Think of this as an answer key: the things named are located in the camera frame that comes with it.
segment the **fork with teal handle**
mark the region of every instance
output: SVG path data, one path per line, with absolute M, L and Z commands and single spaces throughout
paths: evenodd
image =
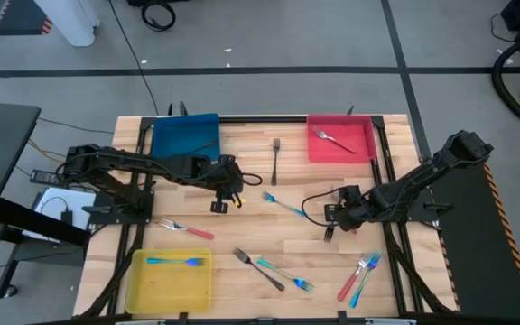
M 288 210 L 296 213 L 297 215 L 301 216 L 301 217 L 306 217 L 306 215 L 304 214 L 304 212 L 298 210 L 298 209 L 295 209 L 287 204 L 284 204 L 282 203 L 281 201 L 277 200 L 273 195 L 270 195 L 270 193 L 266 192 L 266 191 L 263 191 L 262 192 L 262 197 L 264 198 L 264 200 L 267 200 L 268 202 L 273 202 L 273 203 L 278 203 L 280 204 L 281 206 L 287 208 Z
M 145 262 L 147 264 L 186 264 L 189 266 L 203 266 L 204 258 L 189 258 L 186 260 L 178 260 L 178 259 L 148 257 L 145 259 Z
M 372 270 L 375 269 L 375 267 L 378 265 L 378 261 L 380 261 L 380 257 L 382 257 L 382 253 L 374 253 L 372 255 L 372 258 L 370 259 L 370 262 L 368 262 L 368 270 L 367 274 L 365 275 L 365 278 L 362 279 L 362 282 L 360 283 L 357 292 L 354 294 L 352 299 L 350 300 L 350 307 L 356 308 L 358 303 L 358 298 L 360 298 L 360 293 L 362 293 L 362 289 L 365 287 L 365 284 L 367 283 L 368 276 L 372 272 Z
M 312 288 L 314 288 L 314 286 L 306 281 L 304 281 L 302 278 L 295 278 L 289 274 L 287 274 L 285 271 L 279 269 L 278 267 L 276 267 L 275 265 L 272 265 L 270 262 L 266 261 L 265 259 L 263 259 L 262 257 L 258 257 L 258 259 L 256 260 L 256 262 L 258 264 L 260 264 L 261 266 L 263 267 L 267 267 L 281 275 L 284 275 L 285 277 L 289 278 L 290 280 L 292 280 L 294 282 L 294 284 L 296 284 L 297 287 L 303 289 L 304 291 L 306 292 L 310 292 L 310 290 L 312 290 Z

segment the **gray floor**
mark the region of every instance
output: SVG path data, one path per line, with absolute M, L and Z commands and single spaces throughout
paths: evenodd
M 107 2 L 90 1 L 101 19 L 92 46 L 70 47 L 56 29 L 47 36 L 0 36 L 0 70 L 134 69 Z M 147 30 L 138 9 L 114 1 L 146 69 L 396 65 L 379 0 L 195 0 L 173 4 L 178 21 L 166 33 Z M 407 65 L 491 66 L 497 50 L 510 45 L 489 34 L 490 16 L 506 3 L 390 0 Z M 512 36 L 502 21 L 496 27 Z M 512 60 L 520 66 L 519 56 Z M 490 165 L 520 248 L 520 121 L 496 96 L 488 75 L 411 79 L 432 151 L 461 128 L 477 131 L 495 146 Z M 170 102 L 183 100 L 192 114 L 342 113 L 350 105 L 358 113 L 409 114 L 397 74 L 148 76 L 147 81 L 161 112 Z M 506 83 L 517 96 L 520 75 L 506 76 Z M 113 130 L 117 116 L 153 114 L 137 76 L 0 78 L 0 102 L 35 105 L 43 117 L 103 130 Z M 45 122 L 37 125 L 32 139 L 56 152 L 73 144 L 111 141 L 109 135 Z M 28 147 L 18 166 L 52 170 L 56 164 Z M 4 196 L 29 206 L 39 190 L 14 172 Z M 0 247 L 0 264 L 9 250 Z M 21 263 L 13 280 L 20 294 L 0 301 L 0 323 L 68 318 L 80 273 L 78 267 Z

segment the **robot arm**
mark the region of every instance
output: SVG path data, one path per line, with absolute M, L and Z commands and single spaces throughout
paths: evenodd
M 217 200 L 212 202 L 211 210 L 217 213 L 228 212 L 228 205 L 222 200 L 232 200 L 241 206 L 238 193 L 242 192 L 244 183 L 262 183 L 259 176 L 258 183 L 246 182 L 233 155 L 220 155 L 218 162 L 211 163 L 207 156 L 184 154 L 158 158 L 95 144 L 71 147 L 66 162 L 60 167 L 63 167 L 63 172 L 59 178 L 65 183 L 88 182 L 132 205 L 139 200 L 141 192 L 136 187 L 120 183 L 107 172 L 151 173 L 180 185 L 213 190 Z
M 434 156 L 392 183 L 360 193 L 359 187 L 340 190 L 334 219 L 342 230 L 359 228 L 363 222 L 401 221 L 418 193 L 453 168 L 466 168 L 486 161 L 493 150 L 474 132 L 451 135 Z

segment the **red tray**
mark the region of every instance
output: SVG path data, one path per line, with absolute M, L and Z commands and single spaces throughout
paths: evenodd
M 366 163 L 376 157 L 370 116 L 308 115 L 306 125 L 311 163 Z M 314 126 L 357 153 L 350 153 L 331 140 L 320 139 L 312 130 Z

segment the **red handle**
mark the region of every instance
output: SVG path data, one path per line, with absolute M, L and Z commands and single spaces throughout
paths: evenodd
M 211 234 L 208 231 L 197 230 L 197 229 L 190 228 L 190 227 L 187 227 L 186 231 L 188 231 L 191 234 L 198 235 L 200 237 L 204 237 L 204 238 L 207 238 L 207 239 L 214 239 L 214 234 Z
M 340 290 L 339 295 L 336 297 L 336 299 L 339 300 L 339 302 L 342 302 L 344 298 L 347 297 L 348 292 L 350 291 L 350 287 L 352 287 L 352 284 L 357 280 L 357 276 L 352 274 L 348 281 L 344 284 L 342 287 L 342 290 Z

